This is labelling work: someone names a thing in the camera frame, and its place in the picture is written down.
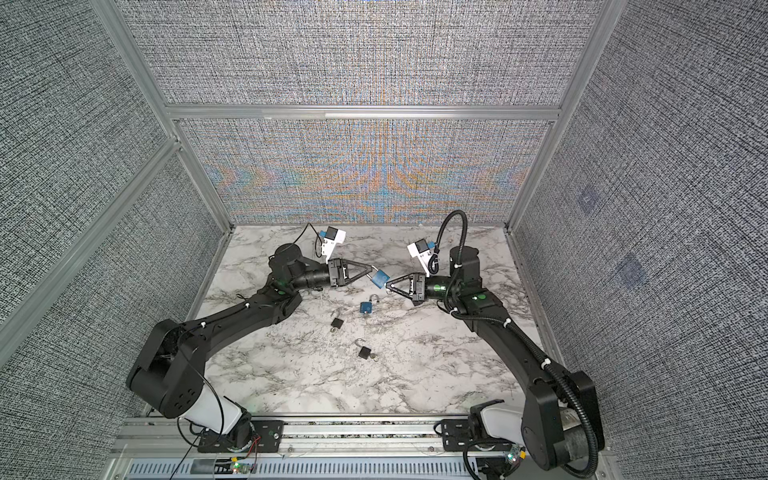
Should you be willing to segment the blue padlock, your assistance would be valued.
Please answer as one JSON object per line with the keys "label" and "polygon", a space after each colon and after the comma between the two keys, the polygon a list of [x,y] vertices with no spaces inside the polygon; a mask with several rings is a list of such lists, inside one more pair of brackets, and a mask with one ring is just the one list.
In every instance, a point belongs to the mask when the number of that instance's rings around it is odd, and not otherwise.
{"label": "blue padlock", "polygon": [[384,289],[390,280],[390,276],[383,270],[372,266],[371,272],[368,274],[371,282],[379,289]]}
{"label": "blue padlock", "polygon": [[377,294],[372,294],[367,301],[360,303],[359,313],[361,315],[370,315],[379,302],[380,297]]}

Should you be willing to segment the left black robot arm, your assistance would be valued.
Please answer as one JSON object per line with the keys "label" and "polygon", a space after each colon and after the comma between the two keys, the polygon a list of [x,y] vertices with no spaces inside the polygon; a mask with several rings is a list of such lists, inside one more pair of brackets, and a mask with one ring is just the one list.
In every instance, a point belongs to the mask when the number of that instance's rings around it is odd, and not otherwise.
{"label": "left black robot arm", "polygon": [[244,410],[215,392],[205,377],[207,361],[224,347],[287,319],[302,302],[301,292],[349,285],[375,268],[342,258],[318,262],[289,243],[270,256],[266,284],[252,296],[207,317],[158,322],[129,370],[127,388],[166,418],[185,418],[229,434]]}

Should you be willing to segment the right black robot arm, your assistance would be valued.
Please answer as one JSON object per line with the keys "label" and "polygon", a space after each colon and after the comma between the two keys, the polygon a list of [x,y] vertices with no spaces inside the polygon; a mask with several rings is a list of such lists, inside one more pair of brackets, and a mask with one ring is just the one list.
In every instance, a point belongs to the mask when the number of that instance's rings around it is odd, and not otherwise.
{"label": "right black robot arm", "polygon": [[474,449],[511,446],[510,471],[528,456],[543,470],[561,468],[579,479],[593,477],[605,447],[594,382],[558,363],[515,323],[501,299],[484,285],[477,249],[454,247],[450,261],[447,276],[414,272],[389,280],[386,288],[414,305],[440,302],[496,352],[525,395],[520,409],[502,400],[471,407],[466,434],[455,438],[456,450],[467,458]]}

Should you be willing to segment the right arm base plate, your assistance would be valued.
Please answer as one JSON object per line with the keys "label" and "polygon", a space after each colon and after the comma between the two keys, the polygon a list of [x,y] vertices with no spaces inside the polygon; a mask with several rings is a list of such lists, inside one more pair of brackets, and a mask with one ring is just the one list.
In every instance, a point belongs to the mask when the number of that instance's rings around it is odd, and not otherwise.
{"label": "right arm base plate", "polygon": [[[476,439],[475,435],[479,429],[471,425],[467,417],[462,418],[444,418],[433,425],[434,432],[442,442],[443,449],[447,452],[461,452],[464,447]],[[503,443],[491,444],[481,443],[471,446],[470,452],[490,452],[490,451],[524,451],[522,444],[516,444],[509,441]]]}

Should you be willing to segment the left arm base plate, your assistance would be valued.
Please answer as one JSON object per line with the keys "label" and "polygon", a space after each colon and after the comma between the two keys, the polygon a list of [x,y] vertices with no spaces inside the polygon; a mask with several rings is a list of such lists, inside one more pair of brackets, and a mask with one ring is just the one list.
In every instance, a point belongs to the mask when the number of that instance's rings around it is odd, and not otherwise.
{"label": "left arm base plate", "polygon": [[197,450],[200,453],[276,453],[284,427],[285,422],[281,420],[241,421],[228,434],[206,431]]}

